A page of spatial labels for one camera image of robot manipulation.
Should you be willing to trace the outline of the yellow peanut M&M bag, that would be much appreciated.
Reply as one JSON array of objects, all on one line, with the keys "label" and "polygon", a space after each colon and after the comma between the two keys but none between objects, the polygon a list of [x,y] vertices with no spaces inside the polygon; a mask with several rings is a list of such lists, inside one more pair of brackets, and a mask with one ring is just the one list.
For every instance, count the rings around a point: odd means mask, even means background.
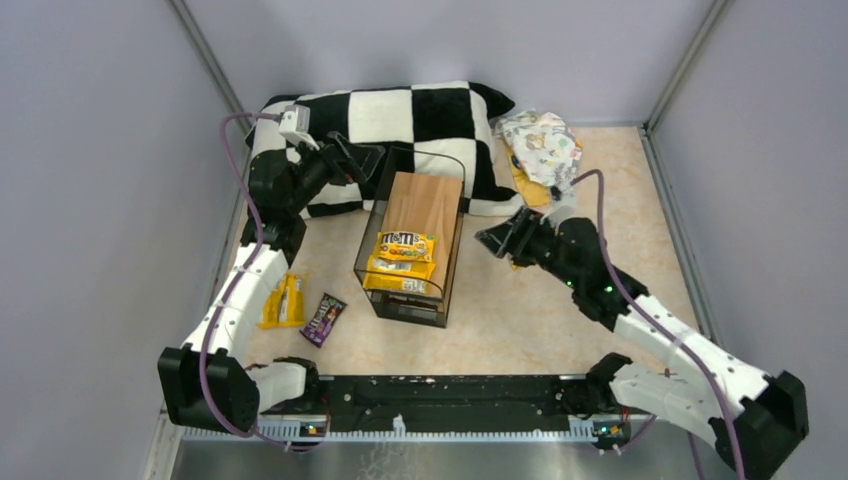
[{"label": "yellow peanut M&M bag", "polygon": [[380,232],[374,255],[387,261],[430,262],[436,237],[409,231]]}]

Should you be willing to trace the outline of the purple M&M candy bag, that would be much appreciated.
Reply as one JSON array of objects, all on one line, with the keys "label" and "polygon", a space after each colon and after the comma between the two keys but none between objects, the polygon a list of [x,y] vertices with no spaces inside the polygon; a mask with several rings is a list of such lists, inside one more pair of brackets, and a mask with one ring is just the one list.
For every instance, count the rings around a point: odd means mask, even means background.
[{"label": "purple M&M candy bag", "polygon": [[346,308],[346,302],[324,293],[314,315],[300,328],[300,334],[312,345],[321,348]]}]

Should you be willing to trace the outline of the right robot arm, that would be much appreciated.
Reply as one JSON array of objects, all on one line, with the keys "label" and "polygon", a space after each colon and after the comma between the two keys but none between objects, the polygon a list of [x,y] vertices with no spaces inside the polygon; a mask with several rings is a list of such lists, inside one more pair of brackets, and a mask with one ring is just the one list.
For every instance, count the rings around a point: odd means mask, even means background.
[{"label": "right robot arm", "polygon": [[588,218],[553,226],[522,207],[475,235],[515,267],[537,266],[572,291],[578,310],[660,360],[669,375],[614,361],[600,383],[612,399],[680,427],[714,447],[746,479],[770,479],[809,433],[804,383],[771,375],[690,327],[609,259]]}]

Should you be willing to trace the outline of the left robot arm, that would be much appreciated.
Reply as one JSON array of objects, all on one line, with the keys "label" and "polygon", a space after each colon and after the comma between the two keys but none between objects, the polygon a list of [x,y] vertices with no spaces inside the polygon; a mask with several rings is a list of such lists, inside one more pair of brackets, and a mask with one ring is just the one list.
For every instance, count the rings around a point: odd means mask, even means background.
[{"label": "left robot arm", "polygon": [[251,214],[236,265],[196,329],[181,346],[165,348],[157,361],[165,408],[175,425],[250,436],[260,414],[316,388],[313,362],[282,357],[250,364],[246,350],[302,245],[301,211],[327,185],[366,183],[385,149],[331,132],[296,150],[296,163],[268,153],[253,185],[240,168],[232,169]]}]

